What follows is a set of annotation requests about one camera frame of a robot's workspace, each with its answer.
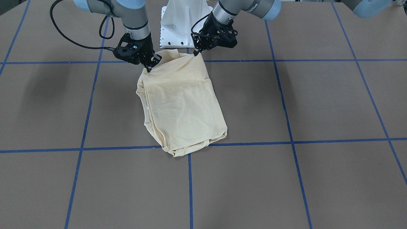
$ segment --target beige cloth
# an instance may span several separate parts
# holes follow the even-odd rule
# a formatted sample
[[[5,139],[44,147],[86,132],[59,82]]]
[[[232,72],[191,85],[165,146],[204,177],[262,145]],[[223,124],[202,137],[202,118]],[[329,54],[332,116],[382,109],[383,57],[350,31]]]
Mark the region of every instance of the beige cloth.
[[[144,69],[137,83],[148,132],[173,156],[225,138],[228,128],[201,54],[157,54],[161,62],[150,73]]]

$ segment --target grid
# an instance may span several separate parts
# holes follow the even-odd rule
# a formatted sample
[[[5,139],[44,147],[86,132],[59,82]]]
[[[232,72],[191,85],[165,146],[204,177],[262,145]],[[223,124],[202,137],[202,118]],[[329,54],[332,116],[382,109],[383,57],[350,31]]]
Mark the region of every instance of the grid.
[[[0,153],[5,154],[5,153],[27,153],[27,152],[68,152],[68,151],[79,151],[79,157],[78,157],[78,161],[77,161],[77,167],[76,167],[76,172],[75,172],[75,177],[74,177],[74,182],[72,185],[72,192],[71,192],[71,196],[70,196],[70,202],[69,202],[69,207],[68,207],[68,212],[67,212],[67,216],[66,216],[66,222],[65,222],[65,228],[68,228],[69,225],[69,219],[70,219],[70,213],[71,213],[71,209],[72,209],[72,203],[74,200],[74,194],[75,194],[75,189],[76,189],[76,183],[77,183],[77,178],[79,175],[79,168],[81,165],[81,158],[82,158],[82,153],[84,151],[95,151],[95,150],[134,150],[134,149],[138,149],[138,150],[142,150],[142,149],[149,149],[149,148],[160,148],[159,145],[144,145],[144,146],[122,146],[122,147],[84,147],[85,145],[85,139],[86,139],[86,132],[87,132],[87,128],[88,128],[88,123],[89,123],[89,118],[90,118],[90,113],[91,113],[91,109],[92,109],[92,99],[93,99],[93,93],[95,90],[95,85],[96,85],[96,81],[98,78],[98,71],[99,71],[99,67],[100,64],[117,64],[117,63],[126,63],[124,61],[102,61],[102,54],[103,54],[103,50],[100,50],[99,53],[99,58],[98,61],[71,61],[71,62],[8,62],[8,57],[10,55],[10,52],[13,48],[14,42],[18,36],[18,33],[20,31],[21,25],[24,22],[24,18],[26,16],[27,10],[30,6],[30,2],[31,0],[28,0],[24,14],[21,18],[20,24],[18,26],[18,29],[13,37],[13,40],[11,42],[11,45],[7,51],[7,55],[4,59],[3,62],[0,62],[1,64],[1,68],[0,68],[0,75],[3,72],[3,69],[5,68],[6,65],[15,65],[15,64],[97,64],[96,67],[96,72],[95,72],[95,76],[94,76],[94,81],[93,81],[93,85],[92,85],[92,92],[90,95],[90,100],[89,100],[89,106],[88,106],[88,112],[87,112],[87,116],[86,116],[86,121],[85,121],[85,126],[83,129],[83,138],[81,141],[81,146],[78,148],[54,148],[54,149],[28,149],[28,150],[0,150]],[[267,25],[267,22],[265,22],[265,27],[267,30],[267,36],[268,36],[268,41],[269,41],[269,45],[270,45],[270,51],[271,51],[271,55],[272,55],[272,59],[252,59],[252,60],[206,60],[205,62],[210,63],[210,62],[270,62],[273,63],[274,65],[274,69],[276,72],[276,77],[277,77],[277,82],[278,82],[278,88],[280,90],[280,94],[281,94],[281,102],[282,102],[282,106],[285,112],[285,118],[287,121],[287,129],[288,129],[288,133],[289,133],[289,138],[290,141],[275,141],[275,142],[240,142],[240,143],[213,143],[211,145],[209,145],[210,147],[221,147],[221,146],[242,146],[242,145],[291,145],[292,147],[292,151],[293,151],[293,157],[295,159],[295,165],[296,165],[296,169],[297,169],[297,173],[298,173],[298,179],[299,179],[299,183],[300,183],[300,187],[301,187],[301,191],[302,191],[302,197],[303,197],[303,201],[304,201],[304,206],[305,206],[305,210],[306,210],[306,215],[307,215],[307,219],[308,219],[308,223],[309,223],[309,228],[311,229],[312,226],[312,221],[311,221],[311,216],[308,210],[308,204],[307,204],[307,200],[306,200],[306,193],[304,190],[304,185],[302,182],[302,177],[301,177],[301,171],[300,171],[300,165],[298,163],[297,160],[297,154],[295,151],[295,146],[298,144],[312,144],[312,143],[345,143],[345,142],[378,142],[378,141],[382,141],[382,142],[388,142],[389,146],[392,150],[392,153],[394,155],[394,158],[396,160],[396,163],[400,169],[400,173],[402,174],[404,181],[407,185],[407,178],[406,175],[404,173],[404,170],[400,164],[400,161],[398,159],[397,153],[393,147],[392,142],[393,141],[407,141],[407,137],[403,137],[403,138],[390,138],[386,127],[382,121],[382,118],[380,116],[379,110],[376,106],[376,103],[373,99],[373,96],[370,92],[369,86],[365,80],[363,71],[359,65],[359,62],[386,62],[386,61],[407,61],[407,59],[358,59],[354,53],[354,50],[352,48],[351,42],[349,41],[349,38],[346,34],[345,28],[342,24],[341,18],[339,17],[339,14],[335,8],[335,5],[333,3],[331,3],[332,8],[334,9],[334,12],[336,14],[336,17],[338,19],[338,22],[341,26],[341,29],[344,33],[344,36],[346,38],[346,41],[350,47],[350,50],[352,52],[353,55],[353,59],[276,59],[274,56],[274,50],[273,50],[273,44],[272,44],[272,39],[270,36],[270,32],[269,32],[269,28]],[[106,36],[106,32],[107,32],[107,28],[108,28],[108,21],[106,22],[106,26],[105,26],[105,30],[104,30],[104,36]],[[360,76],[364,82],[365,88],[369,94],[370,100],[373,104],[373,107],[375,109],[375,112],[377,114],[377,117],[380,121],[381,127],[385,133],[385,138],[378,138],[378,139],[338,139],[338,140],[316,140],[316,141],[295,141],[293,139],[292,133],[291,133],[291,127],[290,127],[290,122],[289,122],[289,114],[287,112],[286,109],[286,105],[285,105],[285,101],[284,101],[284,93],[283,93],[283,89],[281,87],[281,83],[280,83],[280,78],[279,78],[279,73],[278,73],[278,68],[277,68],[277,62],[355,62],[357,64]],[[193,184],[192,184],[192,158],[191,158],[191,154],[188,154],[188,176],[189,176],[189,207],[190,207],[190,228],[193,228]]]

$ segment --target towel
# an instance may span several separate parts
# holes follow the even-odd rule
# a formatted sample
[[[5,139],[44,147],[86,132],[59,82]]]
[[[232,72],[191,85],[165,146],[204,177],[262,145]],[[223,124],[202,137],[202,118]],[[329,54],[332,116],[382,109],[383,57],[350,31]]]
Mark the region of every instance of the towel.
[[[150,73],[143,70],[136,91],[148,132],[174,157],[225,138],[228,128],[201,54],[157,54],[161,62]]]

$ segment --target white bracket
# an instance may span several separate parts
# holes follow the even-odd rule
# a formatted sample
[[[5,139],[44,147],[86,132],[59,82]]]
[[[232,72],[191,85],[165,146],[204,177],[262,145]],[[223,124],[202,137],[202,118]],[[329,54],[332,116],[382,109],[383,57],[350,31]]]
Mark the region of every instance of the white bracket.
[[[161,10],[162,48],[193,48],[191,27],[212,11],[205,0],[169,0]],[[194,28],[198,32],[204,25],[202,20]]]

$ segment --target light blue joint cap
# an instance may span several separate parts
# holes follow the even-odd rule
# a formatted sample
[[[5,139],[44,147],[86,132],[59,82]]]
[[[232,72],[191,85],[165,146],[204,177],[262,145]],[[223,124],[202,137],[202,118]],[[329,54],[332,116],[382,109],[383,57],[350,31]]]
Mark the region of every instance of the light blue joint cap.
[[[120,5],[129,9],[140,9],[146,4],[146,0],[116,0]]]
[[[281,1],[274,0],[274,3],[271,6],[269,12],[267,12],[266,16],[262,17],[262,19],[265,21],[274,20],[277,17],[277,15],[280,13],[280,11],[281,11]]]
[[[393,0],[363,0],[353,13],[361,18],[370,18],[384,10]]]
[[[74,3],[79,9],[91,12],[87,0],[74,0]]]

